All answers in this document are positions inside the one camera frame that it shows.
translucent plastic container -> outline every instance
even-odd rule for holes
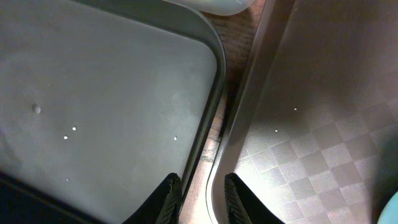
[[[254,0],[165,0],[192,7],[202,12],[230,16],[247,9]]]

teal object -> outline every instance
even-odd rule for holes
[[[388,201],[377,222],[377,224],[390,223],[398,223],[398,192]]]

white speck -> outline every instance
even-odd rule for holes
[[[35,111],[35,113],[39,114],[40,112],[42,112],[42,109],[40,108],[39,105],[32,105],[33,111]]]

metal tray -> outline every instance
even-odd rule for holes
[[[0,33],[2,184],[107,223],[170,172],[186,195],[225,82],[222,44],[200,13],[3,1]]]
[[[286,223],[377,222],[398,190],[397,12],[396,2],[266,2],[208,181],[213,223],[228,222],[230,172]]]

tray lip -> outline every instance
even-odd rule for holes
[[[250,127],[251,118],[254,115],[254,111],[257,106],[258,96],[261,94],[263,83],[268,76],[272,62],[275,59],[277,49],[279,48],[283,33],[287,27],[287,21],[289,20],[290,12],[293,9],[294,3],[295,0],[267,0],[262,10],[260,22],[248,57],[248,64],[244,70],[241,84],[239,85],[238,94],[236,95],[236,99],[226,123],[224,134],[206,183],[206,206],[212,223],[218,223],[218,216],[215,211],[215,206],[213,205],[213,189],[215,186],[214,182],[219,175],[218,171],[220,168],[221,159],[226,151],[236,150],[239,148],[240,152],[243,147],[244,140]],[[280,16],[280,21],[273,21],[271,18],[272,15]],[[269,40],[270,38],[264,38],[264,36],[267,34],[267,29],[270,27],[272,28],[272,26],[280,26],[282,29],[280,37],[277,37],[277,40],[275,40],[277,43]],[[271,58],[269,58],[269,60],[271,60],[271,64],[269,67],[262,67],[262,65],[259,65],[261,63],[258,62],[259,57],[267,54],[271,55]],[[264,72],[258,72],[260,69],[263,69],[267,75],[264,75]],[[235,132],[235,137],[240,136],[240,138],[231,138],[230,136],[233,131]]]
[[[194,138],[194,141],[192,144],[192,148],[189,153],[187,164],[184,168],[182,177],[180,177],[181,183],[182,183],[182,189],[183,189],[182,206],[181,206],[181,209],[182,209],[183,203],[188,194],[189,186],[193,179],[193,175],[196,171],[196,168],[197,168],[200,156],[201,156],[201,152],[205,145],[207,135],[210,131],[211,123],[213,121],[213,118],[215,117],[218,104],[223,95],[225,85],[226,85],[226,80],[227,80],[227,77],[226,77],[226,55],[225,55],[223,43],[222,43],[216,29],[213,27],[210,20],[207,17],[205,17],[201,12],[199,12],[195,9],[192,9],[190,7],[187,7],[187,6],[175,4],[172,2],[168,2],[168,1],[136,0],[136,1],[141,1],[141,2],[144,2],[144,1],[156,2],[156,4],[167,4],[170,7],[177,6],[177,7],[181,8],[182,10],[188,11],[188,13],[190,13],[192,15],[192,17],[196,16],[202,22],[204,22],[204,24],[206,25],[206,28],[209,30],[209,32],[211,32],[211,35],[212,35],[211,38],[213,40],[209,40],[210,38],[206,39],[206,38],[197,37],[195,35],[190,35],[188,31],[183,32],[182,30],[173,29],[171,27],[170,27],[170,29],[168,29],[167,26],[159,26],[158,24],[151,24],[150,22],[143,21],[142,19],[138,19],[133,16],[117,14],[116,12],[114,12],[112,10],[106,10],[101,7],[95,7],[91,4],[88,4],[88,1],[91,1],[91,3],[93,4],[92,0],[68,0],[68,1],[73,1],[78,4],[82,4],[82,5],[85,5],[88,7],[95,8],[97,10],[101,10],[101,11],[104,11],[104,12],[107,12],[110,14],[124,17],[126,19],[131,19],[131,20],[134,20],[137,22],[141,22],[148,26],[166,30],[167,32],[171,32],[171,33],[174,33],[177,35],[188,37],[190,39],[193,39],[193,40],[196,40],[196,41],[199,41],[199,42],[205,44],[213,52],[213,55],[215,56],[216,64],[217,64],[215,77],[214,77],[213,84],[211,86],[211,90],[210,90],[210,93],[209,93],[209,96],[208,96],[208,99],[207,99],[207,102],[205,105],[205,109],[203,110],[203,114],[202,114],[200,124],[198,126],[198,130],[197,130],[197,133],[195,135],[195,138]],[[99,1],[99,2],[106,2],[106,1],[114,2],[113,0],[104,0],[104,1]],[[76,221],[78,221],[80,223],[93,223],[93,222],[94,223],[102,223],[101,221],[97,220],[95,217],[91,217],[90,215],[85,214],[85,213],[73,208],[72,206],[69,206],[69,205],[47,195],[45,192],[41,192],[41,191],[21,182],[13,177],[10,177],[7,174],[3,173],[1,170],[0,170],[0,184],[4,184],[4,185],[14,189],[15,191],[18,191],[21,194],[32,197],[32,198],[36,199],[36,201],[38,203],[44,203],[46,206],[48,206],[58,212],[64,213],[65,215],[68,215],[69,217],[74,218]]]

